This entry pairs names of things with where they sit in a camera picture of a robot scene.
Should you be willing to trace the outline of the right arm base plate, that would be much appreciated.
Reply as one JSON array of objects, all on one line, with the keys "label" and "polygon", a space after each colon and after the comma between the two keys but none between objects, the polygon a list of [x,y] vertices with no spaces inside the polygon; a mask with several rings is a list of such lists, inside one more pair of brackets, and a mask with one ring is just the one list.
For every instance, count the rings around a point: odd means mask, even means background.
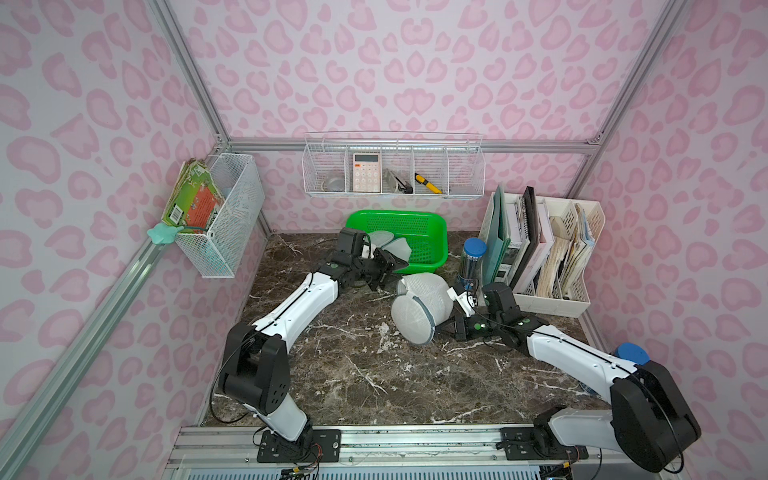
[{"label": "right arm base plate", "polygon": [[561,444],[546,427],[508,427],[501,429],[501,440],[495,445],[509,461],[558,460],[576,462],[589,458],[584,446]]}]

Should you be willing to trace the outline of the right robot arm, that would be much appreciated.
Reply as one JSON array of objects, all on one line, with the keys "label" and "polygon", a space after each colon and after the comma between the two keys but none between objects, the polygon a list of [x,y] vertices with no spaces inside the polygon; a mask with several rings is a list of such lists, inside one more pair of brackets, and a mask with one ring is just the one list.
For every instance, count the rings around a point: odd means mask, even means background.
[{"label": "right robot arm", "polygon": [[451,287],[461,306],[452,333],[459,341],[498,337],[513,350],[550,364],[587,385],[607,403],[603,410],[551,408],[539,415],[534,436],[539,449],[552,442],[625,454],[640,468],[658,473],[696,443],[702,429],[670,372],[649,360],[634,363],[597,350],[518,307],[512,290],[493,283],[484,305]]}]

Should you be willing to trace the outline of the white mesh laundry bag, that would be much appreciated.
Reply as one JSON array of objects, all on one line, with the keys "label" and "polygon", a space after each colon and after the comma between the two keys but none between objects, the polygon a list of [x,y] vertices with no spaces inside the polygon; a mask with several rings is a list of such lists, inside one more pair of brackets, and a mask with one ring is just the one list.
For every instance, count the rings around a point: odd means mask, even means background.
[{"label": "white mesh laundry bag", "polygon": [[416,345],[432,341],[436,328],[453,310],[448,290],[447,282],[434,273],[406,275],[399,280],[391,316],[406,340]]}]

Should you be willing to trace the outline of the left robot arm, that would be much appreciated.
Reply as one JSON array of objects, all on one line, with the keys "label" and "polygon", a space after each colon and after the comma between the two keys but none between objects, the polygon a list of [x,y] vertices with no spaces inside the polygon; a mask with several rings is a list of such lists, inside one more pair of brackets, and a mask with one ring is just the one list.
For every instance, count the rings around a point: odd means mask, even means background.
[{"label": "left robot arm", "polygon": [[360,282],[376,291],[399,278],[409,255],[394,253],[361,230],[343,228],[336,247],[287,299],[266,316],[233,326],[216,376],[221,392],[257,414],[280,445],[304,450],[313,443],[308,416],[289,395],[289,352],[315,317]]}]

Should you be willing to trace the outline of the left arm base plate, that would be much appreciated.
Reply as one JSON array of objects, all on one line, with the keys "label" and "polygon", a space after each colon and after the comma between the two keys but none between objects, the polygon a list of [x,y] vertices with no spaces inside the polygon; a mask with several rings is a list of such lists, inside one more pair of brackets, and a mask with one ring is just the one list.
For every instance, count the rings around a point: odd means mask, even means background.
[{"label": "left arm base plate", "polygon": [[303,432],[295,441],[289,441],[273,432],[265,432],[256,443],[259,447],[257,462],[301,463],[318,459],[321,463],[339,461],[342,431],[320,429]]}]

